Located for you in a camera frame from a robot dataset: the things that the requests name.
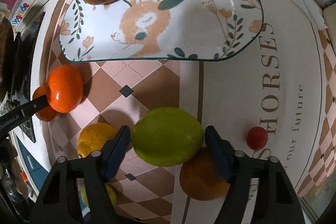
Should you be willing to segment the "bright orange tangerine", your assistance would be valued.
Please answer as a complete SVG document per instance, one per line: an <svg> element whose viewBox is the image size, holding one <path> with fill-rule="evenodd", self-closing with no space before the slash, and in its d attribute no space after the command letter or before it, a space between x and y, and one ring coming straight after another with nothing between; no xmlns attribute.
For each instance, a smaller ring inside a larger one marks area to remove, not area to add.
<svg viewBox="0 0 336 224"><path fill-rule="evenodd" d="M82 101L84 84L78 69L60 65L53 69L47 79L49 105L59 113L69 113Z"/></svg>

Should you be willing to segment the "white tissue paper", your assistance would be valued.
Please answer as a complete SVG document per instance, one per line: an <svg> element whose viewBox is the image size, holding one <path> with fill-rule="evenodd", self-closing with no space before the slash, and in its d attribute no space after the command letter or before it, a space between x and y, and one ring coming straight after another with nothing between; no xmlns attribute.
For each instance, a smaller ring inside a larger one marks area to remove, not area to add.
<svg viewBox="0 0 336 224"><path fill-rule="evenodd" d="M322 10L316 4L314 0L291 0L296 4L309 18L311 22L314 22L319 30L325 30L328 26L325 24L325 20L322 16Z"/></svg>

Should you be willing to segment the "green lime fruit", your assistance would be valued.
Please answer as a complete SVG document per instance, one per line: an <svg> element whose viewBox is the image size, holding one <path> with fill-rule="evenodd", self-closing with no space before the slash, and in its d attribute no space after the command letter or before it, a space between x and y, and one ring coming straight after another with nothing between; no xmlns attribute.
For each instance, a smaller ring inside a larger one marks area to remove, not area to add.
<svg viewBox="0 0 336 224"><path fill-rule="evenodd" d="M176 107L150 110L134 125L131 143L139 158L154 166L180 165L201 148L204 132L188 112Z"/></svg>

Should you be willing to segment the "dark orange fruit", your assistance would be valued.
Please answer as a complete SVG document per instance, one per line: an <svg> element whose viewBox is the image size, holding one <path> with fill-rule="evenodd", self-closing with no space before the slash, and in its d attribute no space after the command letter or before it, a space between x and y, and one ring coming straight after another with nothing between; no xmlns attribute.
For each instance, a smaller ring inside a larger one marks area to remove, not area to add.
<svg viewBox="0 0 336 224"><path fill-rule="evenodd" d="M223 197L230 188L230 184L218 174L206 147L183 163L179 183L188 196L198 201Z"/></svg>

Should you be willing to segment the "floral white plate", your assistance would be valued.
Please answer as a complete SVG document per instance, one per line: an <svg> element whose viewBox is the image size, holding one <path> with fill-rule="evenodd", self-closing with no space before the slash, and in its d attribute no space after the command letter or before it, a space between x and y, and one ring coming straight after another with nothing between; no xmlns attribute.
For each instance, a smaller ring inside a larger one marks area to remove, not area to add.
<svg viewBox="0 0 336 224"><path fill-rule="evenodd" d="M59 45L69 61L222 61L260 34L260 0L66 0Z"/></svg>

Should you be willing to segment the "red cherry tomato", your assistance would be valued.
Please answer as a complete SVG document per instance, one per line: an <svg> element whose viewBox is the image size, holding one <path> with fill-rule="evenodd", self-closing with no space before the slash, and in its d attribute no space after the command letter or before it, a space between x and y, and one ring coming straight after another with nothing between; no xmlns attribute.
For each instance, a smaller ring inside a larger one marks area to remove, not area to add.
<svg viewBox="0 0 336 224"><path fill-rule="evenodd" d="M268 142L268 133L260 126L251 128L246 136L247 146L254 151L265 147Z"/></svg>

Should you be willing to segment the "checkered table mat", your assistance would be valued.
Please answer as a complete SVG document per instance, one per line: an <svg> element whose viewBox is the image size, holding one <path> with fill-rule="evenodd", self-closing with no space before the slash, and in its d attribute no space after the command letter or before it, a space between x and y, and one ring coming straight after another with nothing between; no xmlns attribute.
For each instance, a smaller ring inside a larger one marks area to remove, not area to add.
<svg viewBox="0 0 336 224"><path fill-rule="evenodd" d="M124 60L75 63L83 102L40 126L44 148L31 153L45 169L61 155L77 158L80 131L94 122L132 126L147 111L180 107L212 125L236 149L277 156L300 198L322 213L335 191L335 54L290 0L261 0L262 32L242 53L218 62ZM268 133L264 148L248 131Z"/></svg>

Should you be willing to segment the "black stove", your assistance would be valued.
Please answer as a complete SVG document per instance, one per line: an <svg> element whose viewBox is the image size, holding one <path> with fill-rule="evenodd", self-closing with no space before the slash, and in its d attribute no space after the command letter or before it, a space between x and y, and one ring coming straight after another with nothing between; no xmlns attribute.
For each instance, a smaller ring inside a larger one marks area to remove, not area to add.
<svg viewBox="0 0 336 224"><path fill-rule="evenodd" d="M31 75L33 57L44 17L45 13L41 12L32 23L28 24L22 32L18 32L15 37L15 42L17 42L18 47L14 59L13 79L9 92L9 110L16 109L22 104L32 101ZM32 117L20 124L19 128L32 142L36 142Z"/></svg>

